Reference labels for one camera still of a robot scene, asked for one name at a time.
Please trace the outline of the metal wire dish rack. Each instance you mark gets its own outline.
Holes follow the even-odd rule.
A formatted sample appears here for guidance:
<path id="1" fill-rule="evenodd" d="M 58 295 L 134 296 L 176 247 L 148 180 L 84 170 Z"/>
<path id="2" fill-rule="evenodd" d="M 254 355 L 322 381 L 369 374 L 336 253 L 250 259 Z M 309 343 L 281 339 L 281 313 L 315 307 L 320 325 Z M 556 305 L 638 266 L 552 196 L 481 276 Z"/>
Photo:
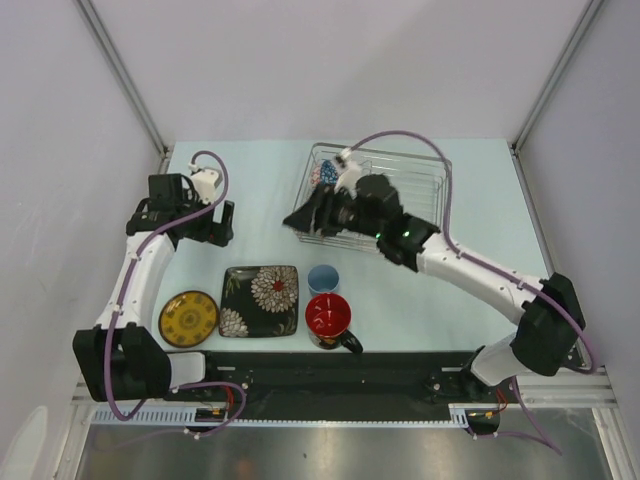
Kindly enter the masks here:
<path id="1" fill-rule="evenodd" d="M 318 142 L 312 146 L 294 203 L 294 211 L 306 203 L 314 192 L 334 190 L 334 185 L 309 184 L 312 168 L 323 160 L 331 160 L 346 148 L 345 145 Z M 401 153 L 361 147 L 352 152 L 352 159 L 362 169 L 362 176 L 384 174 L 399 193 L 404 214 L 392 222 L 384 233 L 369 237 L 343 230 L 336 236 L 326 237 L 317 231 L 313 234 L 296 232 L 302 242 L 316 243 L 336 248 L 377 253 L 378 246 L 389 244 L 389 229 L 394 227 L 404 238 L 413 239 L 418 233 L 429 233 L 441 226 L 449 193 L 448 174 L 439 159 L 429 155 Z"/>

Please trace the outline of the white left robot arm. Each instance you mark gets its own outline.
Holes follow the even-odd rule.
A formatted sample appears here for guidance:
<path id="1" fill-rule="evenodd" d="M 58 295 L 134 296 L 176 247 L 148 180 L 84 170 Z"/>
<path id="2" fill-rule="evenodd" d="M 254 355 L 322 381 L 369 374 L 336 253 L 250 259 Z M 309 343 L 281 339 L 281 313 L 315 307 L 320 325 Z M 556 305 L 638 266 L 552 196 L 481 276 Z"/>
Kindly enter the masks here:
<path id="1" fill-rule="evenodd" d="M 214 397 L 221 376 L 203 354 L 170 354 L 150 332 L 164 273 L 183 239 L 226 246 L 234 204 L 222 173 L 194 167 L 190 175 L 156 174 L 126 224 L 124 262 L 94 327 L 75 333 L 72 347 L 96 402 L 165 397 L 183 384 L 197 398 Z"/>

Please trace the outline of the red black skull mug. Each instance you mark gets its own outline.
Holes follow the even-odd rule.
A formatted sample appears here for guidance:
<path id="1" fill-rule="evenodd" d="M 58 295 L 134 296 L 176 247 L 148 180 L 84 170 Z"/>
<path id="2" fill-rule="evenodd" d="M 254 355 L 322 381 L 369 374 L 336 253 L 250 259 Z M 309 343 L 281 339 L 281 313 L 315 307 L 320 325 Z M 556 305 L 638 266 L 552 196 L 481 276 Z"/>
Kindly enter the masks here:
<path id="1" fill-rule="evenodd" d="M 323 350 L 346 348 L 362 354 L 364 348 L 350 331 L 352 311 L 349 303 L 336 293 L 322 293 L 313 297 L 305 309 L 309 337 Z"/>

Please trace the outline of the blue triangle pattern bowl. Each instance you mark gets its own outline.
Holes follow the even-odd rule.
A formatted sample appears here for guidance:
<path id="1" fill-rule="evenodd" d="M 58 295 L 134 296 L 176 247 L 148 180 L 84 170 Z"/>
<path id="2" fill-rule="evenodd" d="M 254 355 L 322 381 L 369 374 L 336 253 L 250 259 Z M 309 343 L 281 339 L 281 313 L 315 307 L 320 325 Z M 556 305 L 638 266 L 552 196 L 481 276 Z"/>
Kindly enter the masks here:
<path id="1" fill-rule="evenodd" d="M 315 188 L 318 184 L 335 185 L 338 179 L 337 170 L 331 160 L 317 163 L 311 171 L 309 184 Z"/>

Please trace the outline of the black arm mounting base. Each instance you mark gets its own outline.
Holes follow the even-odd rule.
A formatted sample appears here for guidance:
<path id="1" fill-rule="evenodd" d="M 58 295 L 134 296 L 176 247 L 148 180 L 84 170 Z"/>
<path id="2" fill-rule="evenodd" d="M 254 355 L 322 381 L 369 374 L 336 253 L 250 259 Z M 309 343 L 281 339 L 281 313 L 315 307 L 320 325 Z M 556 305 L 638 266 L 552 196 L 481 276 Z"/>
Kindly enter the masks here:
<path id="1" fill-rule="evenodd" d="M 500 395 L 514 403 L 508 383 L 462 385 L 469 351 L 251 353 L 208 352 L 204 388 L 166 395 L 168 401 L 222 401 L 218 382 L 240 386 L 253 418 L 300 415 L 311 419 L 417 420 L 454 403 L 493 404 Z"/>

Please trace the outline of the light blue cup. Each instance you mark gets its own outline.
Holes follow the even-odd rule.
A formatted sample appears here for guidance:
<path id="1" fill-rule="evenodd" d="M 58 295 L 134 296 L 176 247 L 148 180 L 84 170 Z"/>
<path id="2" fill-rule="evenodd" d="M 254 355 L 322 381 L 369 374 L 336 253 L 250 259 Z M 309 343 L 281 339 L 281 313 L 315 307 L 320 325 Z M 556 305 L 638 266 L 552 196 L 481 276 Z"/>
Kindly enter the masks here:
<path id="1" fill-rule="evenodd" d="M 337 293 L 340 287 L 339 273 L 331 265 L 316 265 L 308 272 L 307 286 L 312 297 L 325 293 Z"/>

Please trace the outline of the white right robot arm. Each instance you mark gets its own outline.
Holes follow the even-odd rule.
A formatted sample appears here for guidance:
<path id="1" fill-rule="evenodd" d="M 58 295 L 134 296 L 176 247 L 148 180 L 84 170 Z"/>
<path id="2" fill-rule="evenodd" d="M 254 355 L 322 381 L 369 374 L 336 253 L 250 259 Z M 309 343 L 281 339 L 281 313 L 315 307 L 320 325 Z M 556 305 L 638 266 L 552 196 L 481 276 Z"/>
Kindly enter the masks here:
<path id="1" fill-rule="evenodd" d="M 461 388 L 473 401 L 486 400 L 499 383 L 527 371 L 556 375 L 586 326 L 569 278 L 521 275 L 463 249 L 443 228 L 405 212 L 382 174 L 363 176 L 353 192 L 319 184 L 283 223 L 323 237 L 344 230 L 371 237 L 390 262 L 458 287 L 515 325 L 514 334 L 479 348 L 465 365 Z"/>

